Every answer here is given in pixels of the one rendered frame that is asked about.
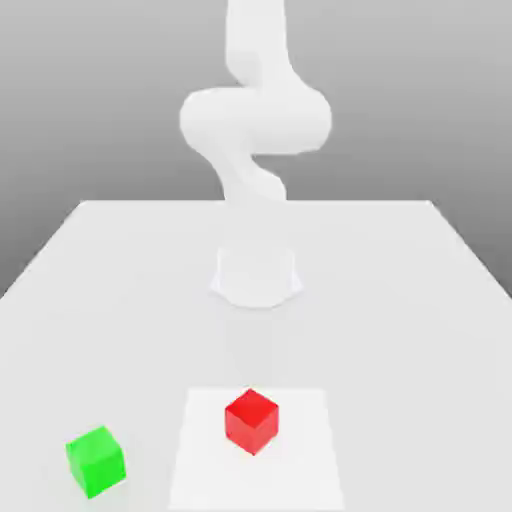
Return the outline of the small red cube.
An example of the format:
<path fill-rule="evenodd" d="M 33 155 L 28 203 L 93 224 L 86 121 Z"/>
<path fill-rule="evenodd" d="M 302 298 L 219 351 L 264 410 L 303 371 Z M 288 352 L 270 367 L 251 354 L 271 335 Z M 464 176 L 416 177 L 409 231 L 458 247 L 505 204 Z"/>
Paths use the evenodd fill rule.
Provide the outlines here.
<path fill-rule="evenodd" d="M 255 456 L 277 436 L 279 413 L 277 403 L 249 388 L 225 407 L 225 435 Z"/>

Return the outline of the small green cube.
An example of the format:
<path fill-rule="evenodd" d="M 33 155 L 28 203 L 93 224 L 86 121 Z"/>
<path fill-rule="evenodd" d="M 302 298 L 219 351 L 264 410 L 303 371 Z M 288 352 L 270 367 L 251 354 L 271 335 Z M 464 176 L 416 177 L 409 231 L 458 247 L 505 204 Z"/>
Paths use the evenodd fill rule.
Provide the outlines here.
<path fill-rule="evenodd" d="M 70 472 L 88 499 L 126 479 L 123 450 L 106 426 L 68 442 L 65 452 Z"/>

